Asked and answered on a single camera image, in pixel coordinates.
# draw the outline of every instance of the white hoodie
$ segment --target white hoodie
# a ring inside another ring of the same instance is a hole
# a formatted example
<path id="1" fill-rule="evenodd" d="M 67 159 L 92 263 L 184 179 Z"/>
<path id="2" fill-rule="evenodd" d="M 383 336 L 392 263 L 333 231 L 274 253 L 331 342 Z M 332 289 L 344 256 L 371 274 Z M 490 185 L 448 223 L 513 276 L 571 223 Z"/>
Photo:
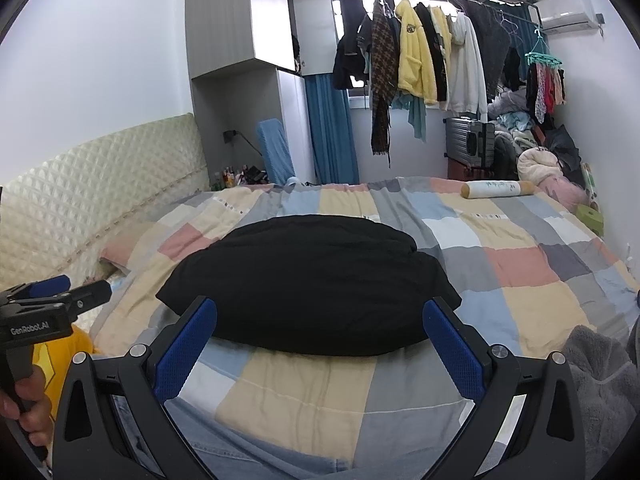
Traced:
<path id="1" fill-rule="evenodd" d="M 487 118 L 486 86 L 478 38 L 468 16 L 462 12 L 451 23 L 451 74 L 449 77 L 449 110 L 458 113 L 480 113 Z"/>

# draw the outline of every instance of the houndstooth brown scarf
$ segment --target houndstooth brown scarf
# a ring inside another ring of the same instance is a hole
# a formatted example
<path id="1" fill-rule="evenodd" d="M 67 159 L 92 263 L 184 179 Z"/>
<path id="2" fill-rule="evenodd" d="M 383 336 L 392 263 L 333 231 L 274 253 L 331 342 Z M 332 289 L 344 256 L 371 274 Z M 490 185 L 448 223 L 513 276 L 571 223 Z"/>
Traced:
<path id="1" fill-rule="evenodd" d="M 374 155 L 389 153 L 389 107 L 398 90 L 399 52 L 395 32 L 376 0 L 371 26 L 371 149 Z"/>

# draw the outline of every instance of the cream headboard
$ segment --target cream headboard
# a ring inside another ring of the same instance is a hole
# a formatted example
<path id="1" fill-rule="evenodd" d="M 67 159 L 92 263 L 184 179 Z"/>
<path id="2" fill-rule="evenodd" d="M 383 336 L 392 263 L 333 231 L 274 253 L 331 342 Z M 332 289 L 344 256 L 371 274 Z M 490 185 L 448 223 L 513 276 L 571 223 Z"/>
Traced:
<path id="1" fill-rule="evenodd" d="M 67 274 L 100 276 L 121 229 L 199 190 L 209 177 L 192 114 L 91 140 L 9 182 L 0 203 L 0 290 Z"/>

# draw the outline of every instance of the human hand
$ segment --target human hand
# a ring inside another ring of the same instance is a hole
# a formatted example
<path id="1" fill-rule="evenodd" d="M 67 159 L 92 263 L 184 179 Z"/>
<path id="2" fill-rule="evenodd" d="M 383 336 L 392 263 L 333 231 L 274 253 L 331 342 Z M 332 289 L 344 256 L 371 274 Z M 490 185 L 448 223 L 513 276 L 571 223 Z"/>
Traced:
<path id="1" fill-rule="evenodd" d="M 34 446 L 48 446 L 53 439 L 51 401 L 44 389 L 44 372 L 34 365 L 31 377 L 15 383 L 15 393 L 21 399 L 36 402 L 27 413 L 20 413 L 18 405 L 0 391 L 0 416 L 18 420 L 24 431 L 29 433 L 29 440 Z"/>

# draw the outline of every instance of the gray towel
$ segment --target gray towel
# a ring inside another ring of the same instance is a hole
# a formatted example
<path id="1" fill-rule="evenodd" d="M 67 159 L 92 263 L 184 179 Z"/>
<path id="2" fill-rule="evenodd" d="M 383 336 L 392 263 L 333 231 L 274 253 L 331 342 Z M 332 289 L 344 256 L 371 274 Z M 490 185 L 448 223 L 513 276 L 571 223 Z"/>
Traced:
<path id="1" fill-rule="evenodd" d="M 616 450 L 640 410 L 638 321 L 626 349 L 609 337 L 577 326 L 562 352 L 578 392 L 591 480 Z"/>

